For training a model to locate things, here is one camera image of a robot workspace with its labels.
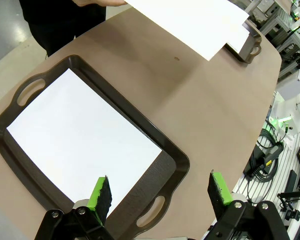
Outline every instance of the white floor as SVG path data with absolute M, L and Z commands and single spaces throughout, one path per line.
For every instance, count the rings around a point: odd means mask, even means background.
M 108 7 L 106 18 L 109 19 L 127 9 L 130 5 Z M 46 51 L 31 36 L 0 60 L 0 99 L 28 73 L 42 63 Z

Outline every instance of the paper sheet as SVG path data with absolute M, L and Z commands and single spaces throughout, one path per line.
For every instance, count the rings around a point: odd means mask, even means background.
M 68 69 L 7 128 L 39 169 L 73 202 L 109 177 L 112 206 L 161 149 Z
M 249 16 L 228 0 L 126 2 L 208 61 Z
M 237 53 L 240 53 L 241 49 L 245 45 L 248 37 L 249 31 L 245 29 L 242 25 L 234 30 L 233 34 L 231 34 L 230 40 L 228 40 L 228 44 L 232 47 Z

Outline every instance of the brown plastic tray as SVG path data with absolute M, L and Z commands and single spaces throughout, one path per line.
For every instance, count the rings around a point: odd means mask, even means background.
M 249 31 L 249 36 L 245 41 L 241 51 L 237 53 L 230 45 L 226 44 L 225 48 L 229 50 L 240 62 L 251 64 L 256 56 L 261 53 L 261 35 L 251 26 L 249 21 L 245 21 L 242 26 Z
M 60 209 L 67 213 L 73 208 L 74 203 L 40 171 L 7 130 L 17 116 L 67 69 L 77 74 L 91 89 L 162 149 L 152 165 L 107 218 L 106 228 L 114 239 L 132 239 L 152 228 L 164 216 L 174 190 L 189 170 L 190 162 L 173 142 L 79 56 L 66 57 L 49 71 L 30 77 L 18 88 L 11 104 L 0 115 L 0 153 L 45 209 Z M 18 105 L 17 100 L 23 90 L 40 79 L 45 81 L 44 88 L 34 92 L 24 106 Z M 137 220 L 147 213 L 159 196 L 163 196 L 165 200 L 158 215 L 145 226 L 138 227 Z

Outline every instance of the green foam pad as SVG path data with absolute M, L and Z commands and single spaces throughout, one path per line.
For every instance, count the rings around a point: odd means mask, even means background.
M 221 172 L 213 172 L 212 176 L 219 190 L 223 205 L 229 205 L 233 201 L 233 198 L 227 187 L 224 177 L 222 176 Z
M 112 195 L 108 177 L 99 177 L 86 206 L 95 212 L 101 225 L 104 225 L 106 222 L 111 201 Z

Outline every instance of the bolt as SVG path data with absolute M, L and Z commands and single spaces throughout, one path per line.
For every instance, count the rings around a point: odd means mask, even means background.
M 267 210 L 269 208 L 268 204 L 262 203 L 262 209 Z
M 242 204 L 240 202 L 236 202 L 234 204 L 234 206 L 235 206 L 236 209 L 240 209 L 242 207 Z
M 59 213 L 57 213 L 56 211 L 54 211 L 53 213 L 52 213 L 52 217 L 53 218 L 57 218 L 59 216 Z
M 80 208 L 79 211 L 78 211 L 78 213 L 79 213 L 80 215 L 83 215 L 83 214 L 86 213 L 86 210 L 85 210 L 84 208 Z

